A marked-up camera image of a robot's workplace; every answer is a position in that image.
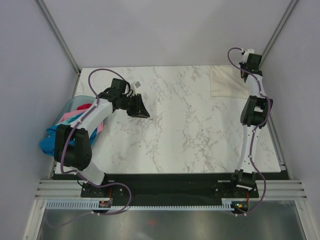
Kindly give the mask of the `cream white t-shirt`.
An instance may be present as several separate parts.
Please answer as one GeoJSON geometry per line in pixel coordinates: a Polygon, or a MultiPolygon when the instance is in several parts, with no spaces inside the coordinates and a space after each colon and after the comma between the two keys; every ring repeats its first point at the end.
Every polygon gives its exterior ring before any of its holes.
{"type": "Polygon", "coordinates": [[[247,99],[248,88],[240,71],[232,65],[213,65],[209,73],[210,96],[247,99]]]}

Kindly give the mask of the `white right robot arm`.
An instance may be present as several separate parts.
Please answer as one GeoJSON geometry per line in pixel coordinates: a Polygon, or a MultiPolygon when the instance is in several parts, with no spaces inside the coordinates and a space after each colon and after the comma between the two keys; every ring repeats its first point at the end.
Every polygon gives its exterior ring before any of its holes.
{"type": "Polygon", "coordinates": [[[259,172],[254,164],[257,141],[270,116],[273,100],[266,95],[263,87],[263,74],[260,70],[262,56],[253,49],[233,47],[232,50],[241,52],[242,60],[236,68],[240,70],[240,77],[249,94],[240,116],[243,126],[241,154],[229,184],[230,193],[240,197],[256,186],[256,173],[259,172]]]}

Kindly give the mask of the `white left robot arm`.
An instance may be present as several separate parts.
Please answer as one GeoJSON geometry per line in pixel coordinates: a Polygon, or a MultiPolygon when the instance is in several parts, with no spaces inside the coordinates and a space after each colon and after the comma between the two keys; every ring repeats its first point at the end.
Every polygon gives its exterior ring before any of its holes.
{"type": "Polygon", "coordinates": [[[137,93],[141,86],[136,81],[130,84],[114,78],[111,86],[96,95],[92,105],[68,125],[60,124],[55,133],[54,160],[60,163],[62,174],[75,174],[91,182],[92,191],[99,197],[106,196],[110,185],[104,181],[105,173],[93,162],[90,137],[108,116],[116,110],[124,110],[132,118],[149,118],[142,95],[137,93]]]}

